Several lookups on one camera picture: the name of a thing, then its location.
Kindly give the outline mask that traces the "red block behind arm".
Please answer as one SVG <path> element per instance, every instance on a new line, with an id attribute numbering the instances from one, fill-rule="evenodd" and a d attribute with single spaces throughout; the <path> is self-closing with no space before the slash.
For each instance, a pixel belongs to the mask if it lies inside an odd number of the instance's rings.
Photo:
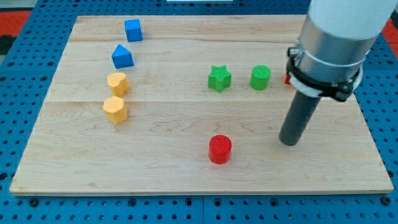
<path id="1" fill-rule="evenodd" d="M 286 76 L 285 76 L 284 83 L 287 84 L 287 85 L 290 84 L 290 76 L 289 76 L 289 75 L 286 75 Z"/>

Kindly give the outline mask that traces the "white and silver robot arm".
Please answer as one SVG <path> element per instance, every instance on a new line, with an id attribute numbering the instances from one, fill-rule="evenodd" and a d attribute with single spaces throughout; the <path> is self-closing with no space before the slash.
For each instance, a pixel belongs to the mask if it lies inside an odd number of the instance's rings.
<path id="1" fill-rule="evenodd" d="M 295 101 L 346 101 L 363 76 L 363 63 L 397 0 L 312 0 L 287 74 Z"/>

